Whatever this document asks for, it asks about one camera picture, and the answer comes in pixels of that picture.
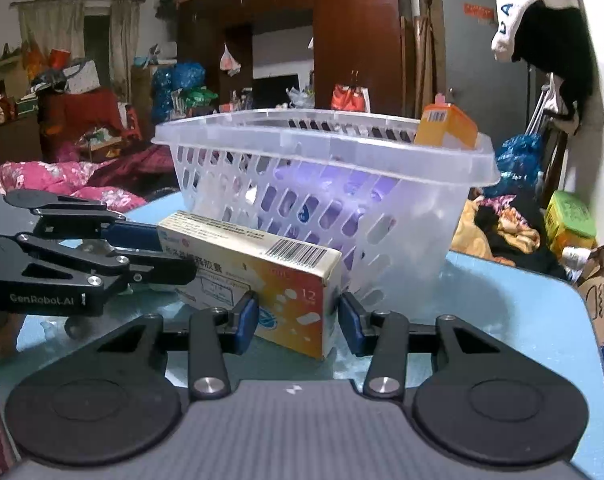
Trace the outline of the red plaid blanket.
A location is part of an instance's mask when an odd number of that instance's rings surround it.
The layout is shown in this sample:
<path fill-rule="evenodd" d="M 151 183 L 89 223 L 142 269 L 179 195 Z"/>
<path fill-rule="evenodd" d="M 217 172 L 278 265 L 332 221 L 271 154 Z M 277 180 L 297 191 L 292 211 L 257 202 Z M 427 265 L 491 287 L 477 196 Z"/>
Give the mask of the red plaid blanket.
<path fill-rule="evenodd" d="M 96 169 L 86 184 L 95 188 L 143 188 L 164 176 L 175 177 L 170 149 L 165 145 L 150 145 L 141 152 L 106 162 Z"/>

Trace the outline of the brown paper bag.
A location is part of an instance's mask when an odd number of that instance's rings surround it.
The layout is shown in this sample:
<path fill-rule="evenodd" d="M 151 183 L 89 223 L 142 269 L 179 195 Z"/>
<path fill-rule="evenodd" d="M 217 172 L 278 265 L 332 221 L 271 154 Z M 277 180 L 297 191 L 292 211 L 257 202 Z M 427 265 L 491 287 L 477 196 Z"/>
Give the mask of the brown paper bag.
<path fill-rule="evenodd" d="M 590 253 L 576 284 L 601 347 L 604 345 L 604 245 Z"/>

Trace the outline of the purple tissue pack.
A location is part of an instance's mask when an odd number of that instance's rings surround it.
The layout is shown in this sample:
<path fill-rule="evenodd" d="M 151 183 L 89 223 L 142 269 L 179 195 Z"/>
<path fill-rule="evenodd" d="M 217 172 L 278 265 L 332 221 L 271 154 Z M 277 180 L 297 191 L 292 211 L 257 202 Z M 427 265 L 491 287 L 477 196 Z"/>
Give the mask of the purple tissue pack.
<path fill-rule="evenodd" d="M 398 185 L 398 180 L 336 166 L 261 157 L 256 169 L 270 176 L 262 188 L 250 182 L 244 200 L 258 208 L 255 227 L 272 234 L 329 246 L 352 270 L 360 220 Z"/>

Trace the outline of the white plastic laundry basket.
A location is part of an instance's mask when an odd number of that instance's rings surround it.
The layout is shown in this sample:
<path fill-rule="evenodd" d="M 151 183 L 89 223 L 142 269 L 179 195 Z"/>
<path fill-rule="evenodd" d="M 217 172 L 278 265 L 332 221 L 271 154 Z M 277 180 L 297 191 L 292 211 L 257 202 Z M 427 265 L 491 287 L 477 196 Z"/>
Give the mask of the white plastic laundry basket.
<path fill-rule="evenodd" d="M 498 181 L 492 140 L 416 141 L 415 119 L 244 110 L 158 125 L 188 211 L 342 253 L 368 309 L 425 318 L 468 193 Z"/>

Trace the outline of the grey metal door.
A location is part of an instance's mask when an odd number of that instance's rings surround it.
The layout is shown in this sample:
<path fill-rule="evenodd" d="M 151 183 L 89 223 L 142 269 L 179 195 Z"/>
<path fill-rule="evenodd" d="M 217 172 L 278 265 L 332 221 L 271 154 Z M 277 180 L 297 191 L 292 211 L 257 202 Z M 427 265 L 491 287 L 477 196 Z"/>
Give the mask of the grey metal door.
<path fill-rule="evenodd" d="M 446 98 L 499 148 L 528 121 L 526 64 L 498 62 L 495 0 L 442 0 Z"/>

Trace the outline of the red white hanging bag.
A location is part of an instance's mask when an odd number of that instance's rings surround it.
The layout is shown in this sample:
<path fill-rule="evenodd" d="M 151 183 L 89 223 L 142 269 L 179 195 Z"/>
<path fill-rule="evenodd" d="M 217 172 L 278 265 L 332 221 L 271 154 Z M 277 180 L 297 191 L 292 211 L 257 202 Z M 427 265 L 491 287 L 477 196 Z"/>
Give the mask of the red white hanging bag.
<path fill-rule="evenodd" d="M 336 84 L 331 95 L 330 108 L 342 112 L 370 112 L 368 89 L 350 84 Z"/>

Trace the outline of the white black hanging jacket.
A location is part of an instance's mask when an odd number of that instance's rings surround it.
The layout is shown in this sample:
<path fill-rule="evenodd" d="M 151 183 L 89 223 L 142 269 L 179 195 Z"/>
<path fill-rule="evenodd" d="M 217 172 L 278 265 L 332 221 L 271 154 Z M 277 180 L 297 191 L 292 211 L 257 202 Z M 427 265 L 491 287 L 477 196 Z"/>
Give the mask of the white black hanging jacket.
<path fill-rule="evenodd" d="M 498 62 L 524 61 L 550 76 L 543 114 L 576 133 L 594 89 L 590 34 L 580 0 L 496 0 L 492 51 Z"/>

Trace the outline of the green yellow box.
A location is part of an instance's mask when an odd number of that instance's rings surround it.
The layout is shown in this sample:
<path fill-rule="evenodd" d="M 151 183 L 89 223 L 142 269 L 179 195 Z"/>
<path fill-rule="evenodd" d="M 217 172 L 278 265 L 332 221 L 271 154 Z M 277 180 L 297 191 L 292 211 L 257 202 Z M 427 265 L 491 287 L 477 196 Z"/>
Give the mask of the green yellow box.
<path fill-rule="evenodd" d="M 556 190 L 545 212 L 549 249 L 560 258 L 564 248 L 593 249 L 596 246 L 595 221 L 587 206 L 575 195 Z"/>

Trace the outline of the beige curtains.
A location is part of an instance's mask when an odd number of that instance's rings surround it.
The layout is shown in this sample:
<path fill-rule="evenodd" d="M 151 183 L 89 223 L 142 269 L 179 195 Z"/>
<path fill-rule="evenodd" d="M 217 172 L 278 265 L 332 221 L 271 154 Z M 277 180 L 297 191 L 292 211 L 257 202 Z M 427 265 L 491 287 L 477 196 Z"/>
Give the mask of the beige curtains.
<path fill-rule="evenodd" d="M 85 54 L 85 17 L 88 0 L 34 0 L 16 3 L 22 42 L 35 42 L 43 53 Z M 108 60 L 111 88 L 119 98 L 131 99 L 131 68 L 139 38 L 139 0 L 109 0 Z"/>

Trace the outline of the blue plastic bag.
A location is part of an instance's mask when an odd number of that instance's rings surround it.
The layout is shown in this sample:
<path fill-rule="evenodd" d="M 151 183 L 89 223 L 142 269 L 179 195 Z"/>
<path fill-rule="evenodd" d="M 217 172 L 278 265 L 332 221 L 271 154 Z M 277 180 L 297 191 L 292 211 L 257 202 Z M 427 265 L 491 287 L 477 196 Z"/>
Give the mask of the blue plastic bag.
<path fill-rule="evenodd" d="M 485 197 L 526 194 L 536 197 L 541 185 L 545 142 L 537 133 L 523 133 L 506 140 L 496 152 L 500 180 L 482 188 Z"/>

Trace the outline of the pink floral quilt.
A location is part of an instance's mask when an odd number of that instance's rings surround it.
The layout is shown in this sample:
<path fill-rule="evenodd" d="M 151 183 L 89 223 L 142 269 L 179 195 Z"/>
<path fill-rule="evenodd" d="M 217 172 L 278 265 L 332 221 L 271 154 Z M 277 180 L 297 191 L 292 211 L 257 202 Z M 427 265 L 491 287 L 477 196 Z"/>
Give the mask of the pink floral quilt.
<path fill-rule="evenodd" d="M 92 162 L 5 162 L 0 166 L 0 194 L 18 188 L 45 191 L 103 202 L 110 210 L 122 214 L 147 203 L 123 188 L 89 184 L 89 179 L 101 167 L 102 164 Z"/>

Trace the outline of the orange yellow capsule box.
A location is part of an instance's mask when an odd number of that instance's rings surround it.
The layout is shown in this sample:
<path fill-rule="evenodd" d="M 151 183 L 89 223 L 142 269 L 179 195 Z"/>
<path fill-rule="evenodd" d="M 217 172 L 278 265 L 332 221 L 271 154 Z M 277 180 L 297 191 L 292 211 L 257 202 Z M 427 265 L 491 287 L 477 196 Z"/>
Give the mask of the orange yellow capsule box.
<path fill-rule="evenodd" d="M 186 304 L 229 310 L 255 292 L 256 336 L 316 360 L 334 348 L 338 250 L 185 211 L 160 221 L 158 234 L 164 252 L 196 264 L 194 280 L 178 289 Z"/>

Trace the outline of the orange medicine box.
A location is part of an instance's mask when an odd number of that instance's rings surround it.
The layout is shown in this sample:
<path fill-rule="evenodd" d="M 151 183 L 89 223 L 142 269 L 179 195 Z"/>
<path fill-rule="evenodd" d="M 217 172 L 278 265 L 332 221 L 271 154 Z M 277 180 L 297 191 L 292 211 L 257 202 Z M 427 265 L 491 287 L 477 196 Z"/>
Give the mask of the orange medicine box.
<path fill-rule="evenodd" d="M 478 138 L 477 124 L 458 106 L 438 93 L 434 103 L 422 112 L 414 143 L 435 148 L 473 150 Z"/>

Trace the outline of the dark red wooden wardrobe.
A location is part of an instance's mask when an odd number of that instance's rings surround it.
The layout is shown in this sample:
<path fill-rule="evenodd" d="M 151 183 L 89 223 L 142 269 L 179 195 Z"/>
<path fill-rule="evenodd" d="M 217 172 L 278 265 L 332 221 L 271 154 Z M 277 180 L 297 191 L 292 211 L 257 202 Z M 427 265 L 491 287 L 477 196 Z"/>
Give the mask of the dark red wooden wardrobe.
<path fill-rule="evenodd" d="M 372 111 L 404 112 L 400 0 L 177 0 L 177 52 L 200 63 L 227 103 L 251 88 L 311 87 L 327 108 L 338 84 L 367 89 Z"/>

